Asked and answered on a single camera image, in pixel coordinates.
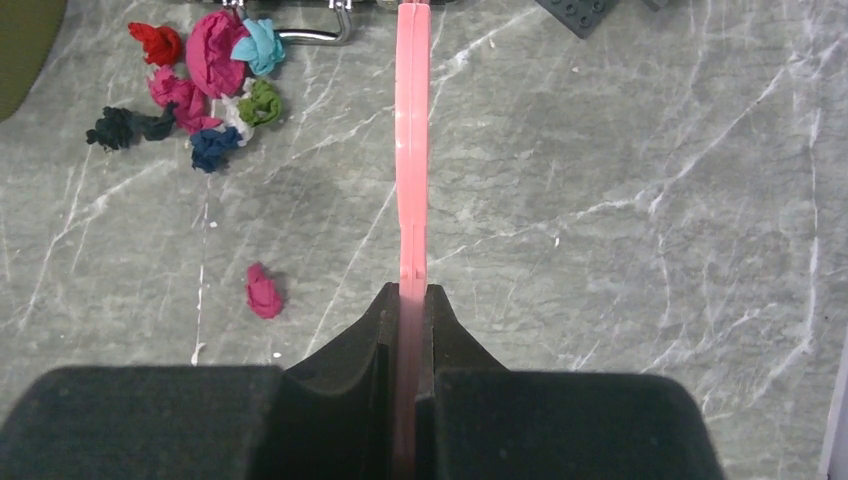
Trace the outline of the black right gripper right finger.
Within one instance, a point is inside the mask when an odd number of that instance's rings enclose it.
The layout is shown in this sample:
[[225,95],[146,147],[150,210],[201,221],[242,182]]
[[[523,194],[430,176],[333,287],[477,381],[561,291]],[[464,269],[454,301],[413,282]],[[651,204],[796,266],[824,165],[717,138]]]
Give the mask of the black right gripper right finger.
[[418,402],[421,479],[721,479],[700,409],[678,382],[636,373],[510,370],[429,287]]

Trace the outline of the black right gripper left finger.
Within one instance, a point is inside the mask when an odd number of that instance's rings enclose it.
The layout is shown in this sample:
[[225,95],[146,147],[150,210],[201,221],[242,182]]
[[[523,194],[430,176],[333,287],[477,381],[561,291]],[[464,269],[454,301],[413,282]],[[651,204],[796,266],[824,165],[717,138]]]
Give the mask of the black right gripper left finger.
[[1,429],[5,479],[384,479],[398,288],[306,360],[72,366],[39,377]]

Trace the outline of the pink hand brush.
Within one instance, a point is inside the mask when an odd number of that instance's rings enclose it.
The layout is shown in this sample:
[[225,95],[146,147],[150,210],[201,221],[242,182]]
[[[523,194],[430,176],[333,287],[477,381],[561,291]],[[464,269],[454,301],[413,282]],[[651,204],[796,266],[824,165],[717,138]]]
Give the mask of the pink hand brush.
[[395,68],[395,170],[399,255],[399,321],[391,477],[412,479],[416,455],[416,395],[427,291],[431,7],[398,7]]

